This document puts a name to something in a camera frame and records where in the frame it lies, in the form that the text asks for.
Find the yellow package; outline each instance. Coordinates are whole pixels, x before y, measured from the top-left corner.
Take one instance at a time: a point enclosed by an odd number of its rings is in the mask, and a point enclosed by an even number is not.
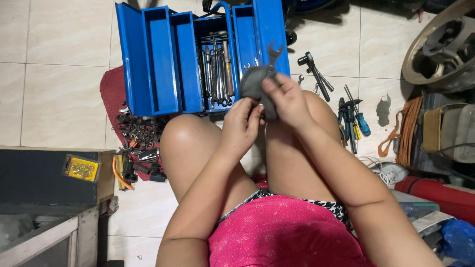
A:
[[[66,155],[64,174],[85,181],[95,181],[99,170],[99,163],[80,158],[71,154]]]

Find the gray cloth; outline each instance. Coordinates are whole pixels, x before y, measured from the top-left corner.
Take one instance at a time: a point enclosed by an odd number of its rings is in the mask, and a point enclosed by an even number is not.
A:
[[[249,67],[239,82],[239,97],[251,97],[264,105],[267,121],[276,121],[277,112],[274,102],[262,89],[262,81],[267,77],[267,67]]]

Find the shoe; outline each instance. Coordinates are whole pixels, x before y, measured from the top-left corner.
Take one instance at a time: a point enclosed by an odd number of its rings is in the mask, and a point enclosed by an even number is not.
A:
[[[381,162],[377,158],[369,160],[371,161],[369,166],[374,164],[370,169],[383,180],[389,189],[394,189],[397,182],[404,180],[409,175],[406,168],[394,162]]]

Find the hand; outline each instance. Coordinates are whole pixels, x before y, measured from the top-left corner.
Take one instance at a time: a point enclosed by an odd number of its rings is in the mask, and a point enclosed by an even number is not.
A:
[[[260,118],[264,111],[263,105],[254,107],[251,115],[249,115],[251,107],[255,104],[257,104],[257,101],[249,97],[243,98],[235,102],[224,116],[219,147],[238,161],[256,140],[259,124],[264,124],[264,121]]]
[[[276,79],[281,86],[277,86],[275,81],[266,78],[262,82],[262,88],[274,102],[279,119],[295,130],[303,129],[309,123],[313,123],[314,120],[300,86],[280,73],[277,74]]]

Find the white tile floor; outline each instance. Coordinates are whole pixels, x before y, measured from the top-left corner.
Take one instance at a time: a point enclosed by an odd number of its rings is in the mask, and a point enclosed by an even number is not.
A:
[[[149,0],[139,1],[143,7]],[[377,156],[378,144],[395,125],[412,86],[401,79],[409,45],[434,17],[417,17],[345,3],[295,17],[297,42],[289,47],[292,78],[310,51],[335,91],[336,111],[345,84],[363,99],[360,111],[372,135],[358,142],[359,156]],[[158,0],[175,11],[203,14],[201,0]],[[0,145],[116,149],[120,143],[105,114],[99,83],[105,71],[122,65],[114,0],[3,0],[0,8]],[[389,125],[380,127],[376,105],[391,98]],[[241,160],[248,172],[265,172],[262,144]],[[390,153],[387,160],[394,160]],[[153,266],[158,245],[177,202],[168,183],[140,181],[135,191],[117,191],[120,208],[111,217],[109,258],[127,266]]]

